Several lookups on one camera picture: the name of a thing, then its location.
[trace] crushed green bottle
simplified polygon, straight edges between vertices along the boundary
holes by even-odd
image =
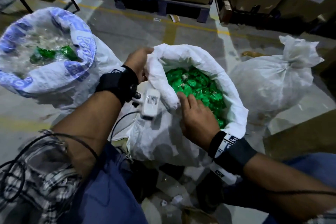
[[[226,122],[222,118],[223,109],[226,107],[222,92],[216,83],[195,67],[189,71],[176,68],[166,73],[168,83],[175,92],[183,92],[186,96],[193,94],[203,104],[210,108],[220,128],[225,128]]]
[[[36,47],[35,53],[30,56],[30,62],[32,64],[37,64],[40,61],[52,61],[55,59],[55,56],[57,53],[60,53],[63,55],[65,58],[71,61],[78,61],[79,58],[77,57],[76,53],[73,51],[73,49],[69,46],[63,46],[58,50],[48,50],[48,49],[43,49],[40,47]]]

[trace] floor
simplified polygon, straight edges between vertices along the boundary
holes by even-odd
[[[37,0],[26,0],[33,10],[49,6],[63,8],[68,0],[57,0],[47,3]],[[282,44],[279,35],[274,31],[261,31],[244,25],[222,26],[219,22],[215,4],[211,6],[207,23],[197,23],[195,19],[181,17],[181,22],[174,24],[169,17],[158,16],[135,10],[118,10],[114,0],[76,0],[81,11],[77,13],[90,26],[93,33],[105,42],[115,55],[126,60],[129,53],[140,46],[156,46],[167,44],[191,44],[207,50],[215,60],[229,73],[241,62],[241,53],[257,51],[268,55],[281,54]],[[10,0],[9,5],[0,14],[0,32],[13,21],[24,15],[25,9],[18,0]],[[303,34],[301,38],[309,41],[320,41],[318,52],[323,53],[334,46],[336,41]],[[299,124],[322,113],[336,108],[334,99],[323,88],[323,83],[315,80],[310,92],[291,109],[280,113],[272,120],[267,133],[274,134],[295,124]],[[49,105],[37,105],[31,99],[24,99],[4,88],[0,88],[0,163],[11,160],[17,154],[17,148],[26,138],[43,128],[49,128],[59,116],[59,110]],[[264,152],[262,137],[265,131],[255,133],[250,143],[258,151]],[[198,180],[203,170],[188,167],[184,176],[189,180]],[[150,224],[180,223],[181,202],[171,202],[177,195],[182,195],[182,203],[190,205],[189,194],[195,189],[194,183],[183,182],[183,185],[172,177],[161,172],[157,187],[161,193],[146,199],[142,206]],[[168,204],[162,206],[162,198]],[[260,224],[267,214],[253,209],[245,209],[230,205],[222,205],[216,212],[219,223],[253,223]]]

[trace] hand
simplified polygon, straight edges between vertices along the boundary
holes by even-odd
[[[181,102],[183,135],[208,151],[212,138],[221,130],[212,111],[204,106],[201,100],[196,100],[190,94],[186,97],[182,92],[177,93]]]
[[[134,73],[136,73],[139,83],[144,81],[144,68],[147,61],[147,55],[153,51],[154,48],[152,47],[140,48],[128,55],[127,60],[124,63],[125,66],[128,66]]]

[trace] forearm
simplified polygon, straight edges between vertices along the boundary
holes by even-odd
[[[52,130],[78,137],[100,155],[120,110],[121,103],[113,93],[97,92]],[[68,154],[74,168],[83,178],[87,177],[95,164],[94,156],[78,142],[62,139],[68,145]]]
[[[251,182],[271,191],[316,190],[336,192],[333,188],[265,155],[256,154],[243,169]],[[336,197],[318,194],[276,195],[268,197],[300,221],[315,218],[336,207]]]

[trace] white electronic device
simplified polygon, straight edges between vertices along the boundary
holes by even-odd
[[[156,89],[147,89],[145,94],[136,93],[132,98],[133,102],[141,105],[140,114],[144,120],[152,120],[159,111],[159,101],[161,94]]]

